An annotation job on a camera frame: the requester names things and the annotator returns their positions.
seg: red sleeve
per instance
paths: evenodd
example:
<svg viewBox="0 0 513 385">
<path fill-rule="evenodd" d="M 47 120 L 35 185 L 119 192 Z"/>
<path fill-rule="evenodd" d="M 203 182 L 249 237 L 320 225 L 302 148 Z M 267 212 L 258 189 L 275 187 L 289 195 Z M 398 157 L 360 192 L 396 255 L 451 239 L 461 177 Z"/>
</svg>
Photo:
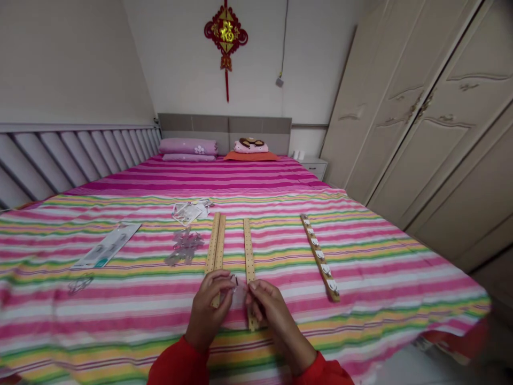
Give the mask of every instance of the red sleeve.
<svg viewBox="0 0 513 385">
<path fill-rule="evenodd" d="M 317 385 L 320 383 L 325 385 L 354 385 L 349 374 L 342 369 L 338 362 L 326 361 L 321 352 L 317 352 L 314 363 L 306 369 L 306 372 L 294 378 L 293 385 Z"/>
<path fill-rule="evenodd" d="M 153 363 L 147 385 L 208 384 L 207 361 L 208 352 L 199 353 L 182 337 Z"/>
</svg>

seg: white wall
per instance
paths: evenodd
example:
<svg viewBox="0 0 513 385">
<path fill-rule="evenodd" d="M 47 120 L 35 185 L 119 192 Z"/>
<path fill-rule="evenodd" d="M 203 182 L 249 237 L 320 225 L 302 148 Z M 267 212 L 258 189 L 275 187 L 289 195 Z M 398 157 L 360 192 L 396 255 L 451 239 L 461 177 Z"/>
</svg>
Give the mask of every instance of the white wall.
<svg viewBox="0 0 513 385">
<path fill-rule="evenodd" d="M 305 155 L 318 158 L 327 130 L 326 126 L 292 126 L 289 156 L 292 156 L 294 150 L 302 150 Z"/>
<path fill-rule="evenodd" d="M 153 117 L 120 0 L 0 1 L 0 123 Z"/>
<path fill-rule="evenodd" d="M 203 29 L 222 0 L 123 0 L 157 112 L 292 117 L 328 124 L 354 27 L 369 0 L 229 0 L 248 43 L 231 57 L 230 103 L 221 53 Z"/>
</svg>

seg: pillow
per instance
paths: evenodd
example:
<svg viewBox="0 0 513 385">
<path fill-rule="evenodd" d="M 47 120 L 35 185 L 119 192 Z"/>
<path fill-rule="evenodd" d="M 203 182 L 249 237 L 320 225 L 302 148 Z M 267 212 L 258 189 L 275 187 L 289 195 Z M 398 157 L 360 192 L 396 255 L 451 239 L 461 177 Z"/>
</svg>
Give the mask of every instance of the pillow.
<svg viewBox="0 0 513 385">
<path fill-rule="evenodd" d="M 224 157 L 224 160 L 242 160 L 242 161 L 260 161 L 260 160 L 279 160 L 279 157 L 272 152 L 262 152 L 253 154 L 241 154 L 235 151 L 230 151 Z"/>
<path fill-rule="evenodd" d="M 197 155 L 197 154 L 164 154 L 162 160 L 165 161 L 215 161 L 214 155 Z"/>
<path fill-rule="evenodd" d="M 235 141 L 234 151 L 238 153 L 262 153 L 269 152 L 269 147 L 267 147 L 265 143 L 261 146 L 250 144 L 249 147 L 246 147 L 240 142 L 240 140 L 238 140 Z"/>
<path fill-rule="evenodd" d="M 166 138 L 160 141 L 159 152 L 216 156 L 217 142 L 208 139 Z"/>
</svg>

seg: white wardrobe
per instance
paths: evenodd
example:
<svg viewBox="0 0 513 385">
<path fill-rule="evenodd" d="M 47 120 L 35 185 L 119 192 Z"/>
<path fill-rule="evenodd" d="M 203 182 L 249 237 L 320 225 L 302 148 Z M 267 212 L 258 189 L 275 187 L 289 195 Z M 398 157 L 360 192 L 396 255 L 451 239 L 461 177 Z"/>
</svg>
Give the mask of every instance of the white wardrobe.
<svg viewBox="0 0 513 385">
<path fill-rule="evenodd" d="M 466 272 L 513 244 L 513 2 L 382 0 L 361 20 L 325 181 Z"/>
</svg>

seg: striped bedsheet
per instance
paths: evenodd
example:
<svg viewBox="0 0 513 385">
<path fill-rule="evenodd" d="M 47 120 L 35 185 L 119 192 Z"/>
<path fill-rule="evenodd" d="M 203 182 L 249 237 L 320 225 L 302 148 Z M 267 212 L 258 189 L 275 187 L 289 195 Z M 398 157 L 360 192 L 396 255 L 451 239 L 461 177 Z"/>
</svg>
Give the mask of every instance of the striped bedsheet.
<svg viewBox="0 0 513 385">
<path fill-rule="evenodd" d="M 169 195 L 280 192 L 328 187 L 289 157 L 278 161 L 164 161 L 162 154 L 117 174 L 74 188 L 70 195 Z"/>
<path fill-rule="evenodd" d="M 277 285 L 301 331 L 359 384 L 426 330 L 465 334 L 489 311 L 483 288 L 343 190 L 175 197 L 60 195 L 0 216 L 0 365 L 37 383 L 145 384 L 151 364 L 185 331 L 203 279 L 213 213 L 193 224 L 205 245 L 169 267 L 173 203 L 209 196 L 227 216 L 224 267 L 245 277 L 244 217 L 257 278 Z M 328 301 L 301 225 L 307 213 L 340 288 Z M 70 267 L 119 221 L 139 231 L 91 284 Z M 212 383 L 281 383 L 267 330 L 244 330 L 236 306 L 215 339 Z"/>
</svg>

